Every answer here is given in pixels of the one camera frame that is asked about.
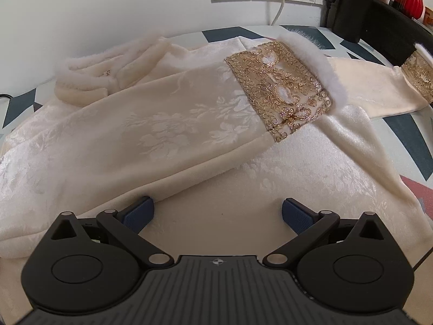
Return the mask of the black speaker box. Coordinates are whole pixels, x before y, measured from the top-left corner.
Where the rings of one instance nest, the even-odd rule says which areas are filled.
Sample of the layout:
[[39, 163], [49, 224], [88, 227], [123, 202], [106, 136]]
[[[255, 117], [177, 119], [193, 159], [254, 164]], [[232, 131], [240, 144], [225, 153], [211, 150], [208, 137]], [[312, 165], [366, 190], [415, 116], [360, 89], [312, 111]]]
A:
[[336, 0], [331, 15], [332, 32], [351, 43], [358, 43], [364, 20], [373, 0]]

